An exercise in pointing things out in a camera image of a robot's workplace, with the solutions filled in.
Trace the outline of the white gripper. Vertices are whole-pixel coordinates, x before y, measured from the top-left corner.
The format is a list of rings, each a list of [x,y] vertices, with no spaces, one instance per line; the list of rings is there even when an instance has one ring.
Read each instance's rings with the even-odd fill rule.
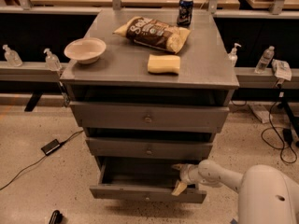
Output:
[[[175,188],[172,191],[173,196],[179,196],[187,188],[187,185],[198,184],[201,181],[197,165],[177,163],[171,167],[179,171],[181,180],[176,182]]]

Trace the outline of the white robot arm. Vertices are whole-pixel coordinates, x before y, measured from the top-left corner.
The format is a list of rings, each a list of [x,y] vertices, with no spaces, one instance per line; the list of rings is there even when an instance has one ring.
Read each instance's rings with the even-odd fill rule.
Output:
[[[254,165],[244,174],[204,160],[198,164],[177,163],[179,170],[172,194],[179,196],[189,185],[225,185],[238,194],[238,224],[298,224],[299,184],[280,170]]]

